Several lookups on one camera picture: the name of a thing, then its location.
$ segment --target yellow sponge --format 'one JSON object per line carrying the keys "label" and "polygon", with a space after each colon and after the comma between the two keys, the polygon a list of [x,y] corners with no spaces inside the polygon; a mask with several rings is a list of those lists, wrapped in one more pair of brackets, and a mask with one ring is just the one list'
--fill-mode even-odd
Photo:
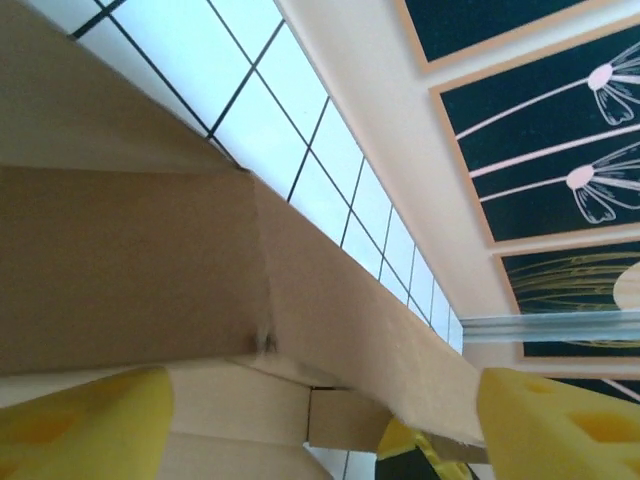
{"label": "yellow sponge", "polygon": [[498,480],[639,480],[640,406],[487,369],[478,415]]}
{"label": "yellow sponge", "polygon": [[162,368],[0,409],[0,480],[152,480],[172,414]]}

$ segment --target cardboard edge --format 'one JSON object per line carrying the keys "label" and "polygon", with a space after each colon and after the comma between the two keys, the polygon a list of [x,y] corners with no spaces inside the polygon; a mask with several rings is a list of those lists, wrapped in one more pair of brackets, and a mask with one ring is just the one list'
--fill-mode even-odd
{"label": "cardboard edge", "polygon": [[340,381],[320,370],[307,367],[276,353],[233,357],[232,363],[308,387],[341,387]]}
{"label": "cardboard edge", "polygon": [[238,480],[332,480],[329,472],[302,445],[171,433],[158,480],[215,478]]}
{"label": "cardboard edge", "polygon": [[10,119],[0,132],[2,164],[185,173],[234,168],[203,135],[24,3],[0,2],[0,113]]}
{"label": "cardboard edge", "polygon": [[312,447],[375,453],[392,418],[388,408],[347,390],[312,390],[308,442]]}
{"label": "cardboard edge", "polygon": [[[477,369],[299,212],[285,208],[286,203],[261,182],[256,185],[278,353],[339,378],[342,384],[387,405],[409,426],[482,443],[474,404]],[[350,278],[349,293],[336,283],[336,278],[345,276]],[[382,323],[372,323],[371,318]],[[402,322],[403,328],[390,329],[391,318],[394,325]],[[396,355],[397,343],[389,342],[405,345],[405,353]],[[416,361],[431,367],[420,367],[413,372],[417,378],[409,379],[405,376],[408,364]],[[450,363],[457,372],[455,380],[443,363]],[[446,378],[451,381],[437,401],[425,404],[425,392]],[[449,395],[453,400],[445,402]],[[445,405],[457,413],[443,417],[437,410]]]}

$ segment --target window grid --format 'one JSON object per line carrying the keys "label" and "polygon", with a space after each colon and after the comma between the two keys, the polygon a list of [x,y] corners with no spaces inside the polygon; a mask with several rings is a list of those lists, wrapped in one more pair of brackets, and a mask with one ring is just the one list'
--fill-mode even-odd
{"label": "window grid", "polygon": [[[194,119],[203,127],[203,129],[207,132],[206,138],[210,139],[216,146],[220,147],[225,152],[226,152],[226,148],[225,148],[224,142],[220,141],[220,139],[216,137],[216,131],[217,131],[218,127],[220,126],[220,124],[222,123],[222,121],[224,120],[224,118],[227,116],[228,112],[233,108],[236,99],[238,98],[238,96],[242,92],[242,90],[243,90],[244,86],[246,85],[247,81],[249,80],[249,78],[252,75],[255,74],[260,79],[260,81],[263,83],[263,85],[266,87],[267,91],[272,96],[273,100],[275,100],[275,102],[277,103],[277,105],[280,108],[280,110],[282,111],[282,113],[285,115],[285,117],[287,118],[289,123],[292,125],[293,129],[296,131],[297,135],[302,139],[302,141],[304,142],[304,144],[306,146],[306,151],[304,153],[304,156],[300,159],[300,165],[298,167],[296,176],[295,176],[295,178],[293,180],[293,183],[291,185],[289,194],[287,196],[287,200],[288,201],[291,200],[291,197],[292,197],[294,191],[296,190],[298,179],[300,177],[302,169],[304,168],[304,165],[305,165],[307,159],[309,158],[309,155],[312,155],[314,157],[314,159],[320,165],[320,167],[323,170],[323,172],[329,178],[331,184],[338,191],[342,201],[345,202],[345,204],[348,206],[348,209],[349,209],[349,212],[348,212],[348,215],[347,215],[347,220],[345,222],[344,229],[343,229],[343,232],[342,232],[342,238],[341,238],[341,241],[340,241],[340,245],[342,246],[342,244],[344,242],[344,238],[345,238],[345,235],[346,235],[348,222],[352,221],[352,219],[354,219],[357,222],[359,222],[360,226],[363,228],[363,230],[365,231],[367,236],[371,239],[371,241],[375,245],[376,249],[380,252],[381,257],[382,257],[380,268],[378,270],[377,279],[380,280],[380,276],[382,274],[382,267],[386,262],[386,264],[389,266],[391,272],[396,276],[397,280],[402,284],[403,288],[407,291],[407,302],[406,302],[407,305],[409,304],[409,302],[413,302],[413,304],[416,306],[418,311],[425,318],[427,318],[428,320],[431,319],[431,316],[433,314],[433,300],[430,302],[430,305],[428,305],[428,307],[427,307],[427,306],[424,306],[424,305],[420,305],[420,303],[418,303],[417,299],[413,295],[413,293],[414,293],[413,292],[413,288],[412,288],[413,287],[413,285],[412,285],[412,283],[413,283],[413,269],[414,269],[414,265],[415,265],[415,261],[416,261],[417,256],[421,255],[420,251],[417,248],[417,246],[415,245],[415,243],[414,243],[414,246],[413,246],[413,252],[411,253],[411,255],[412,255],[411,275],[409,277],[408,284],[407,284],[407,282],[405,282],[404,280],[402,280],[400,278],[400,276],[398,275],[398,272],[396,270],[396,267],[393,265],[393,263],[388,258],[388,254],[387,254],[388,245],[387,244],[388,244],[388,240],[389,240],[389,226],[390,226],[390,223],[391,223],[391,218],[392,218],[393,212],[395,210],[393,205],[391,206],[391,209],[390,209],[389,214],[388,214],[387,227],[386,227],[386,233],[385,233],[385,240],[384,240],[384,245],[382,246],[382,248],[380,248],[380,246],[374,241],[374,239],[371,236],[371,234],[369,233],[368,229],[365,227],[365,225],[363,224],[362,220],[358,217],[358,214],[353,209],[353,203],[354,203],[354,200],[355,200],[356,193],[358,191],[358,187],[359,187],[359,183],[360,183],[360,176],[362,174],[362,169],[363,169],[363,166],[364,166],[364,162],[367,161],[366,158],[363,156],[361,161],[360,161],[360,167],[359,167],[359,170],[358,170],[358,175],[357,175],[357,179],[356,179],[356,183],[355,183],[355,189],[354,189],[354,192],[353,192],[353,195],[351,196],[351,198],[348,199],[348,198],[345,198],[343,193],[338,188],[335,180],[332,178],[332,176],[328,172],[327,168],[324,166],[324,164],[322,162],[322,159],[320,159],[316,155],[316,153],[314,152],[313,142],[314,142],[314,140],[316,138],[316,134],[318,132],[318,129],[320,128],[320,125],[322,124],[322,121],[323,121],[323,118],[324,118],[324,114],[325,114],[325,112],[327,110],[327,106],[329,105],[329,102],[330,102],[329,96],[327,96],[326,99],[324,100],[324,104],[323,104],[322,109],[320,111],[320,115],[318,116],[318,120],[316,122],[316,125],[315,125],[315,128],[313,130],[313,133],[312,133],[311,137],[307,140],[304,137],[304,135],[300,132],[298,126],[292,120],[291,116],[288,114],[286,108],[282,105],[282,103],[280,102],[278,97],[274,94],[274,92],[271,89],[270,85],[265,81],[264,77],[260,73],[260,70],[258,68],[259,64],[260,64],[260,61],[262,60],[264,55],[267,53],[267,51],[269,50],[271,44],[273,43],[273,41],[277,37],[278,33],[280,32],[280,30],[284,26],[284,24],[285,24],[284,20],[281,20],[278,23],[278,25],[275,27],[274,31],[272,32],[271,36],[268,38],[268,40],[264,44],[263,48],[261,49],[259,55],[256,57],[255,60],[252,60],[250,58],[250,56],[247,54],[245,48],[243,47],[242,42],[236,37],[236,35],[233,32],[233,29],[227,24],[227,22],[225,21],[224,17],[220,14],[218,9],[216,8],[214,2],[212,0],[201,0],[201,1],[206,2],[209,5],[209,7],[213,10],[213,12],[215,13],[216,17],[222,23],[222,25],[224,26],[225,30],[227,31],[227,33],[229,34],[229,36],[231,37],[233,42],[237,45],[237,47],[240,49],[240,52],[242,53],[242,55],[249,62],[248,71],[246,72],[244,78],[242,79],[242,81],[240,82],[238,87],[236,88],[236,90],[233,93],[233,95],[231,96],[231,98],[228,100],[228,102],[225,105],[225,107],[223,108],[223,110],[221,111],[221,113],[218,116],[217,120],[214,122],[213,125],[206,125],[202,121],[202,119],[197,115],[197,113],[195,112],[194,108],[191,105],[189,105],[188,102],[186,102],[184,100],[184,98],[182,97],[180,92],[171,84],[171,82],[163,74],[162,70],[154,63],[154,61],[151,58],[149,58],[149,56],[136,43],[136,41],[129,34],[129,32],[127,32],[126,29],[124,29],[122,27],[122,25],[118,22],[118,20],[114,17],[113,13],[119,7],[121,7],[127,1],[135,1],[135,0],[113,0],[113,1],[108,2],[108,3],[101,2],[100,0],[93,0],[93,1],[99,6],[100,12],[98,14],[94,15],[92,18],[88,19],[82,26],[80,26],[73,33],[71,33],[69,35],[69,37],[71,39],[77,41],[77,40],[81,39],[84,35],[86,35],[88,32],[90,32],[100,22],[102,22],[102,21],[111,21],[111,22],[113,22],[113,24],[118,28],[118,30],[122,33],[122,35],[132,44],[132,46],[135,48],[135,50],[138,52],[138,54],[140,54],[144,58],[144,60],[149,64],[149,66],[154,70],[154,72],[162,79],[162,81],[171,90],[171,92],[185,106],[185,108],[191,113],[191,115],[193,115]],[[231,156],[229,156],[229,158],[230,158],[230,160],[235,162],[235,160]],[[432,282],[432,285],[431,285],[432,298],[433,298],[434,289],[435,289],[435,280]],[[451,331],[450,325],[448,327],[449,328],[447,329],[447,331],[450,332]]]}

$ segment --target white flower drawing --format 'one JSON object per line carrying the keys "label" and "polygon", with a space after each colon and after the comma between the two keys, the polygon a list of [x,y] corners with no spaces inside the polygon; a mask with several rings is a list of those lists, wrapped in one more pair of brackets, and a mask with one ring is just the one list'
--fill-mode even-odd
{"label": "white flower drawing", "polygon": [[587,85],[609,125],[632,120],[629,104],[640,105],[640,42],[593,70]]}
{"label": "white flower drawing", "polygon": [[640,42],[627,48],[610,62],[600,65],[588,77],[562,85],[482,120],[457,133],[456,140],[462,140],[498,120],[585,83],[593,92],[598,109],[609,125],[620,125],[633,120],[635,113],[629,105],[640,105]]}
{"label": "white flower drawing", "polygon": [[640,209],[640,142],[574,169],[566,184],[589,223],[615,220],[616,207]]}

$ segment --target cardboard wall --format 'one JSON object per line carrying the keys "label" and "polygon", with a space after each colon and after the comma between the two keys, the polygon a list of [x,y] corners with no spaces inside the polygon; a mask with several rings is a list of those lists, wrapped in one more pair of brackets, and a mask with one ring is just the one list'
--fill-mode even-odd
{"label": "cardboard wall", "polygon": [[391,418],[389,409],[356,392],[313,390],[309,445],[375,453]]}
{"label": "cardboard wall", "polygon": [[[309,387],[213,360],[166,366],[174,390],[174,433],[301,446],[307,440]],[[0,408],[123,369],[0,377]]]}
{"label": "cardboard wall", "polygon": [[302,446],[171,434],[158,480],[332,480]]}
{"label": "cardboard wall", "polygon": [[231,166],[20,2],[0,2],[0,18],[0,163],[194,173]]}
{"label": "cardboard wall", "polygon": [[0,373],[268,349],[482,442],[477,370],[249,173],[0,172]]}

